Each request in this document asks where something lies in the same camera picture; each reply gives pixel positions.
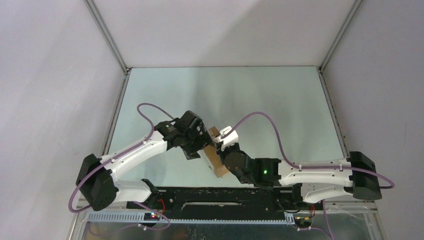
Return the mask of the brown cardboard express box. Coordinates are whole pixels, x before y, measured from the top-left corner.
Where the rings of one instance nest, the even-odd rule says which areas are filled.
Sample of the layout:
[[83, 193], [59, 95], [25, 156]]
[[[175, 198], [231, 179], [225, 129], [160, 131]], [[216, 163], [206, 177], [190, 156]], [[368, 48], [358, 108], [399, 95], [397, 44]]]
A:
[[229, 171], [222, 164], [220, 156], [217, 153], [217, 151], [221, 149], [221, 133], [215, 126], [209, 128], [207, 131], [212, 138], [212, 143], [202, 150], [202, 155], [205, 157], [208, 166], [213, 171], [214, 175], [217, 178], [222, 178], [224, 175], [228, 174]]

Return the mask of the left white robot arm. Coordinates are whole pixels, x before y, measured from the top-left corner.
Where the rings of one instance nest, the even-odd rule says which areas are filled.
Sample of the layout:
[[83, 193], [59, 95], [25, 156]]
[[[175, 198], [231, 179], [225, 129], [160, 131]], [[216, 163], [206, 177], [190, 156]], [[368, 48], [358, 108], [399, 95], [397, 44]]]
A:
[[148, 180], [125, 181], [122, 177], [146, 160], [181, 148], [188, 160], [200, 157], [199, 151], [213, 143], [203, 120], [191, 110], [182, 117], [161, 121], [150, 133], [117, 152], [96, 157], [86, 156], [75, 182], [76, 190], [88, 202], [89, 208], [101, 211], [117, 202], [140, 202], [153, 208], [158, 202], [155, 186]]

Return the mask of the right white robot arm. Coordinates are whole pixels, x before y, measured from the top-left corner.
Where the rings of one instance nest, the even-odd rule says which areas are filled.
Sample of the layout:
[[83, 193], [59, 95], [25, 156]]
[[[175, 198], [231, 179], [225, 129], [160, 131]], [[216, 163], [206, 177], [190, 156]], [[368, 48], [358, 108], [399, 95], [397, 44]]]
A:
[[241, 184], [263, 190], [300, 184], [301, 189], [290, 196], [291, 204], [297, 209], [341, 196], [364, 201], [382, 198], [376, 165], [360, 151], [351, 151], [348, 158], [330, 161], [324, 168], [316, 163], [299, 164], [295, 168], [278, 158], [251, 158], [238, 143], [219, 147], [216, 152]]

